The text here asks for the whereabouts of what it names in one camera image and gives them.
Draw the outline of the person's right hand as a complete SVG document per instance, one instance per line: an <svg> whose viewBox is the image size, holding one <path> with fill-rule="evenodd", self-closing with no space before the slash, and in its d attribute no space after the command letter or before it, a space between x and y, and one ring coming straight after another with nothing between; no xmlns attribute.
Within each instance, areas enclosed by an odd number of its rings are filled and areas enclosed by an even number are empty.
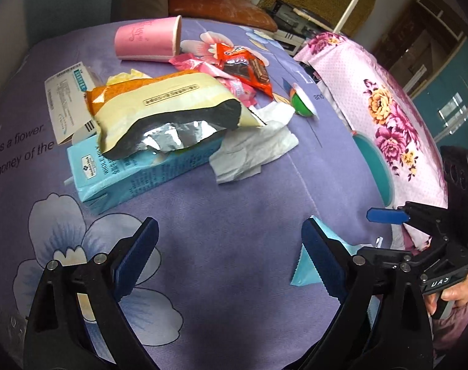
<svg viewBox="0 0 468 370"><path fill-rule="evenodd" d="M424 297L425 307L430 316L436 312L439 299L445 302L453 302L454 306L461 307L468 304L468 274L463 282L450 286L440 293Z"/></svg>

